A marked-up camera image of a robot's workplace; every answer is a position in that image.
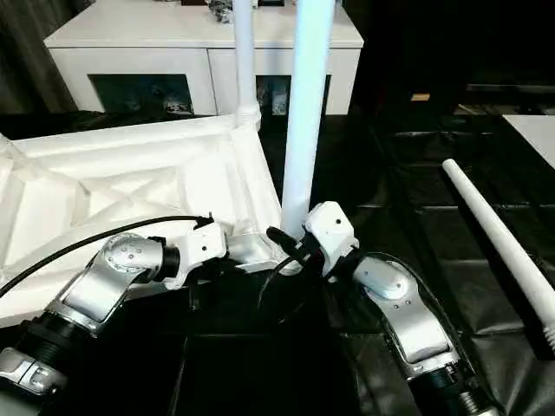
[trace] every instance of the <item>white pole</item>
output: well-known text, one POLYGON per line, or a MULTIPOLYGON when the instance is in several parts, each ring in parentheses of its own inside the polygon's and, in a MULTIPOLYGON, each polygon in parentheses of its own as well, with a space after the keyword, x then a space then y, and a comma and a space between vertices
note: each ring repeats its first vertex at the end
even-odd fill
POLYGON ((299 0, 281 228, 300 238, 309 211, 335 0, 299 0))
POLYGON ((233 0, 235 56, 237 61, 238 126, 258 124, 260 106, 254 78, 254 30, 251 0, 233 0))
POLYGON ((555 352, 555 290, 456 162, 452 159, 444 161, 443 169, 513 273, 542 321, 545 338, 555 352))

